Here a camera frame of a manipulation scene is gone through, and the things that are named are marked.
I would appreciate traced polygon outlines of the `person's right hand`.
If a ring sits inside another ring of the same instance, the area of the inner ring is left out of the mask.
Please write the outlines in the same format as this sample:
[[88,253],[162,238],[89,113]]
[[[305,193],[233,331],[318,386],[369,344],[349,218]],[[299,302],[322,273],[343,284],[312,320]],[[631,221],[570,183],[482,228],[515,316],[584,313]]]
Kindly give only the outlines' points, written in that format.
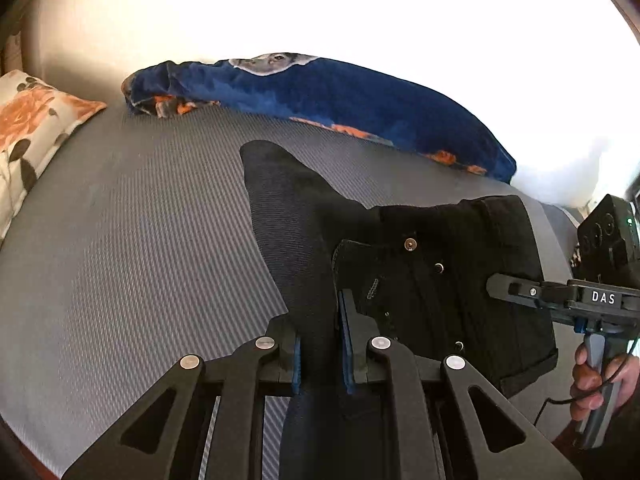
[[[603,404],[601,391],[585,396],[585,393],[597,389],[602,384],[602,375],[591,368],[587,363],[588,352],[584,344],[580,344],[575,352],[575,365],[573,367],[573,385],[570,387],[570,396],[574,401],[570,404],[570,417],[574,422],[581,422],[588,418],[590,413]],[[624,365],[614,382],[620,384],[620,391],[616,408],[621,408],[634,395],[639,379],[639,358],[631,356]]]

